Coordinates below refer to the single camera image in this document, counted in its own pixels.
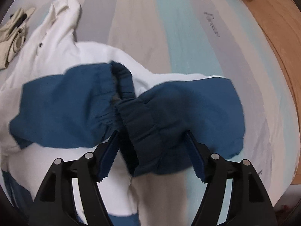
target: blue gripper pad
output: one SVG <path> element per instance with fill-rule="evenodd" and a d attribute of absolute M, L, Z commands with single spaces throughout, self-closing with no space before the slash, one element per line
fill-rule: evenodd
<path fill-rule="evenodd" d="M 104 151 L 99 161 L 99 167 L 98 167 L 99 170 L 97 175 L 98 182 L 101 182 L 105 177 L 109 175 L 112 164 L 119 150 L 118 135 L 113 134 L 109 139 L 108 143 L 109 145 L 107 146 L 106 150 Z"/>
<path fill-rule="evenodd" d="M 196 148 L 193 137 L 190 136 L 188 132 L 185 132 L 184 134 L 184 145 L 186 147 L 193 169 L 195 170 L 195 175 L 199 179 L 201 179 L 202 182 L 204 182 L 205 161 L 203 160 L 203 157 L 200 155 L 198 149 Z"/>

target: fabric fold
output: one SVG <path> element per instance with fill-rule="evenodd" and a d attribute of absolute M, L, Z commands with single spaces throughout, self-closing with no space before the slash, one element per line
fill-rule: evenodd
<path fill-rule="evenodd" d="M 165 82 L 116 107 L 138 158 L 134 176 L 175 173 L 191 166 L 183 141 L 187 130 L 224 158 L 243 148 L 242 106 L 225 78 Z"/>

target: metal screw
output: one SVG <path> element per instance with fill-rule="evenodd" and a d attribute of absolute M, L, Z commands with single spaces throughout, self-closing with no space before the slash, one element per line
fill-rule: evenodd
<path fill-rule="evenodd" d="M 243 164 L 246 166 L 249 166 L 251 164 L 251 162 L 249 160 L 243 160 Z"/>
<path fill-rule="evenodd" d="M 214 159 L 214 160 L 218 160 L 218 159 L 219 159 L 219 155 L 213 153 L 213 154 L 211 155 L 211 158 Z"/>
<path fill-rule="evenodd" d="M 91 153 L 91 152 L 88 152 L 85 154 L 86 159 L 91 159 L 92 157 L 93 157 L 93 153 Z"/>
<path fill-rule="evenodd" d="M 60 164 L 62 162 L 62 159 L 61 158 L 57 158 L 57 159 L 55 159 L 54 160 L 54 164 L 56 164 L 56 165 L 58 165 L 58 164 Z"/>

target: folded cloth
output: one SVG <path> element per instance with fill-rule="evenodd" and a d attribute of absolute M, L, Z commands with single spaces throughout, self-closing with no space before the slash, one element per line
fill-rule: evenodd
<path fill-rule="evenodd" d="M 0 69 L 7 68 L 24 44 L 26 23 L 34 10 L 35 8 L 30 8 L 24 12 L 23 8 L 19 8 L 0 28 Z"/>
<path fill-rule="evenodd" d="M 165 82 L 138 98 L 121 101 L 117 109 L 138 158 L 138 162 L 127 159 L 133 154 L 121 149 L 134 176 L 174 173 L 189 167 L 182 140 L 186 130 L 224 158 L 232 158 L 243 148 L 243 110 L 229 79 Z M 134 172 L 133 163 L 138 163 Z"/>
<path fill-rule="evenodd" d="M 114 130 L 128 133 L 121 146 L 129 172 L 168 174 L 191 165 L 182 135 L 191 130 L 212 152 L 231 158 L 243 148 L 244 118 L 230 80 L 211 77 L 165 82 L 136 98 L 122 64 L 80 65 L 23 87 L 10 133 L 21 148 L 94 147 Z"/>

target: white garment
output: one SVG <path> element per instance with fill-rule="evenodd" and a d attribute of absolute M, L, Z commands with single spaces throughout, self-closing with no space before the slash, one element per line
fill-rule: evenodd
<path fill-rule="evenodd" d="M 26 23 L 34 12 L 35 8 L 30 8 L 24 12 L 19 8 L 9 21 L 0 28 L 0 69 L 5 69 L 15 55 L 21 49 L 26 37 Z M 26 14 L 26 19 L 19 27 L 15 27 L 16 22 Z"/>
<path fill-rule="evenodd" d="M 79 64 L 111 60 L 131 71 L 137 96 L 162 82 L 206 78 L 202 74 L 152 74 L 120 49 L 96 42 L 75 42 L 73 32 L 79 13 L 80 4 L 76 0 L 55 0 L 44 22 L 22 48 L 14 72 L 0 89 L 1 166 L 29 190 L 33 198 L 55 158 L 78 159 L 94 148 L 54 149 L 34 143 L 20 151 L 8 127 L 19 112 L 23 84 L 39 77 L 62 74 Z M 121 155 L 117 155 L 109 176 L 98 184 L 109 214 L 127 216 L 137 212 L 137 204 L 128 190 L 130 179 Z M 78 209 L 78 213 L 83 216 L 82 209 Z"/>

